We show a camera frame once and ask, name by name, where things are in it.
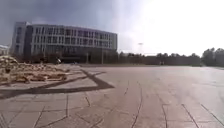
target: treeline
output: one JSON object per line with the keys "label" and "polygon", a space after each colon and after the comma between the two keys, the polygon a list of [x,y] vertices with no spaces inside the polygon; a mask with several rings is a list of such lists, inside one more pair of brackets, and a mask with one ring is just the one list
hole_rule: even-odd
{"label": "treeline", "polygon": [[207,66],[224,67],[224,49],[207,49],[202,54],[201,60]]}
{"label": "treeline", "polygon": [[57,55],[39,54],[32,56],[31,63],[39,63],[46,60],[47,63],[54,63],[61,59],[64,63],[90,63],[90,64],[146,64],[146,65],[190,65],[190,66],[220,66],[224,67],[224,49],[210,48],[204,51],[202,57],[195,53],[190,56],[172,53],[159,53],[155,56],[146,56],[133,53],[117,52],[94,52],[83,55]]}

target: ground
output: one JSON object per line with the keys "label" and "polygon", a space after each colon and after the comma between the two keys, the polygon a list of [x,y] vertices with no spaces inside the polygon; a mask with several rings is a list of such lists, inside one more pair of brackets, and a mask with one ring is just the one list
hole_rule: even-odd
{"label": "ground", "polygon": [[224,128],[224,70],[69,68],[67,81],[0,86],[9,128]]}

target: blue sky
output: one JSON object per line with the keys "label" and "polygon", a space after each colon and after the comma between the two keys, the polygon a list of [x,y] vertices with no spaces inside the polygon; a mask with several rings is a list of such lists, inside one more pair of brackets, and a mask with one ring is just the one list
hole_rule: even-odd
{"label": "blue sky", "polygon": [[201,55],[224,48],[223,0],[0,0],[0,44],[16,21],[118,33],[118,50]]}

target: stone pile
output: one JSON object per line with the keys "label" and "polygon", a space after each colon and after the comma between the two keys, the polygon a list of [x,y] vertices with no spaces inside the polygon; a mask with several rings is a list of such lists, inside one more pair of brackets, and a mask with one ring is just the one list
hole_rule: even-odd
{"label": "stone pile", "polygon": [[0,57],[0,83],[32,81],[62,81],[67,79],[67,72],[44,64],[18,63],[10,56]]}

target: distant building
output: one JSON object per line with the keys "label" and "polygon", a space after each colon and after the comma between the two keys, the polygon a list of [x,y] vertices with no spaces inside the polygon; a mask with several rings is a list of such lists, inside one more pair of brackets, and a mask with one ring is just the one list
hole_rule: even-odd
{"label": "distant building", "polygon": [[38,54],[91,55],[117,50],[117,34],[89,28],[15,23],[11,53],[24,59]]}
{"label": "distant building", "polygon": [[0,56],[1,55],[7,55],[8,52],[9,52],[9,47],[8,46],[0,45]]}

